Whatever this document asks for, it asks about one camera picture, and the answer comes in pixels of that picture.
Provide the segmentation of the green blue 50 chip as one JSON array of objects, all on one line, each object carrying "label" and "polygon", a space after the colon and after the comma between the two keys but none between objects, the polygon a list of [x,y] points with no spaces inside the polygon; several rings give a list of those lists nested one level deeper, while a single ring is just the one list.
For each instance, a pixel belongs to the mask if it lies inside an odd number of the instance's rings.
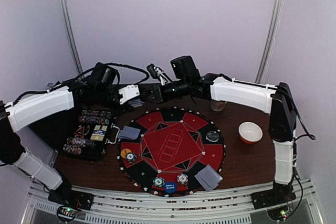
[{"label": "green blue 50 chip", "polygon": [[153,180],[153,186],[154,187],[164,187],[165,185],[165,179],[162,177],[156,177]]}]

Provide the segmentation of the black dealer button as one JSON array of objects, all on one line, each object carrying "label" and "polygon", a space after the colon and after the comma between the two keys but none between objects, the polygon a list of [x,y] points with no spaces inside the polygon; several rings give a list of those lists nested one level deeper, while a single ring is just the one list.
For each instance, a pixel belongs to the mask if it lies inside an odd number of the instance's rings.
[{"label": "black dealer button", "polygon": [[206,133],[206,139],[209,141],[209,142],[218,142],[220,136],[219,136],[219,133],[217,131],[209,131]]}]

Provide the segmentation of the blue backed card deck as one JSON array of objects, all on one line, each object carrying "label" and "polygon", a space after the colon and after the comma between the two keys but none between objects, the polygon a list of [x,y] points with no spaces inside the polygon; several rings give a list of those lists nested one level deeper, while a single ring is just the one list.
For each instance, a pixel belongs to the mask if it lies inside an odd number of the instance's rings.
[{"label": "blue backed card deck", "polygon": [[143,104],[143,102],[140,99],[130,100],[128,103],[134,108],[140,107]]}]

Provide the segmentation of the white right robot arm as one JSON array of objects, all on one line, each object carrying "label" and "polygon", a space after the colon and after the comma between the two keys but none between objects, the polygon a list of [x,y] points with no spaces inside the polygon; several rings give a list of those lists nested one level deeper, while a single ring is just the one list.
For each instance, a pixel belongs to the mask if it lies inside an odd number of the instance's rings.
[{"label": "white right robot arm", "polygon": [[221,120],[226,125],[226,136],[233,140],[233,127],[238,121],[250,119],[261,123],[268,131],[275,152],[270,154],[270,144],[259,151],[259,157],[244,157],[247,148],[237,156],[230,149],[224,171],[229,175],[229,185],[242,186],[264,182],[274,172],[273,189],[269,192],[272,203],[279,204],[289,196],[294,178],[296,121],[299,116],[291,91],[286,83],[278,85],[238,81],[222,73],[201,76],[191,56],[181,56],[171,61],[177,80],[159,67],[150,64],[147,71],[160,81],[146,92],[146,99],[156,104],[179,99],[186,95],[215,102],[228,102],[229,115]]}]

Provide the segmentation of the mixed colour chip stack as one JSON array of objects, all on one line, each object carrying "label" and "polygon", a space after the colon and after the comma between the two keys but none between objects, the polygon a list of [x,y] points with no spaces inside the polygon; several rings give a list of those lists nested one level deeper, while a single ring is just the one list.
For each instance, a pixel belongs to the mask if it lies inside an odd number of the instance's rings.
[{"label": "mixed colour chip stack", "polygon": [[127,155],[125,156],[126,161],[128,162],[128,164],[134,164],[137,162],[138,157],[136,155],[136,153],[134,152],[129,152],[127,153]]}]

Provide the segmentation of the blue white 100 chip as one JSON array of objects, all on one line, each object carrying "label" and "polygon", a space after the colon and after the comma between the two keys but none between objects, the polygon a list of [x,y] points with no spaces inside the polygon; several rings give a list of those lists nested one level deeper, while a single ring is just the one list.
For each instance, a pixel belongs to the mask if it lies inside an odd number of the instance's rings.
[{"label": "blue white 100 chip", "polygon": [[176,177],[177,184],[180,186],[187,186],[188,185],[188,176],[185,173],[180,173]]}]

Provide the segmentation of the orange big blind button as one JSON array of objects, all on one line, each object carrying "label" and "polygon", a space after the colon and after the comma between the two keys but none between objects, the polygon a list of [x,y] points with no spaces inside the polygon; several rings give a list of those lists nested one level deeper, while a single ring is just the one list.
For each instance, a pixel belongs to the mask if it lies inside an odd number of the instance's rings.
[{"label": "orange big blind button", "polygon": [[122,158],[126,158],[126,156],[131,153],[132,151],[129,148],[124,148],[121,150],[120,155]]}]

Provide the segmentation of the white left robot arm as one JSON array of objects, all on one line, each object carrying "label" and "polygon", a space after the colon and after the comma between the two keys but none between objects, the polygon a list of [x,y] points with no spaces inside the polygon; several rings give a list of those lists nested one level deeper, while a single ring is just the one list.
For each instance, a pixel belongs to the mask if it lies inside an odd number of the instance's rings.
[{"label": "white left robot arm", "polygon": [[49,193],[64,205],[76,197],[72,185],[60,172],[45,164],[25,147],[18,135],[29,128],[44,142],[54,114],[77,106],[100,105],[113,111],[124,111],[126,103],[140,95],[140,82],[121,87],[117,63],[97,63],[78,76],[59,82],[44,91],[26,91],[9,103],[1,102],[1,166],[15,166],[41,182]]}]

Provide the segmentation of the blue small blind button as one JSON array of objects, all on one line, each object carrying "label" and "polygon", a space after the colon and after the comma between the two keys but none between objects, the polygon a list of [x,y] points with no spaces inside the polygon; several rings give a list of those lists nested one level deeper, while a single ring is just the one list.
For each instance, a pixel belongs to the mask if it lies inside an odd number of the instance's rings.
[{"label": "blue small blind button", "polygon": [[177,190],[177,184],[175,182],[166,182],[164,184],[164,190],[169,194],[174,193]]}]

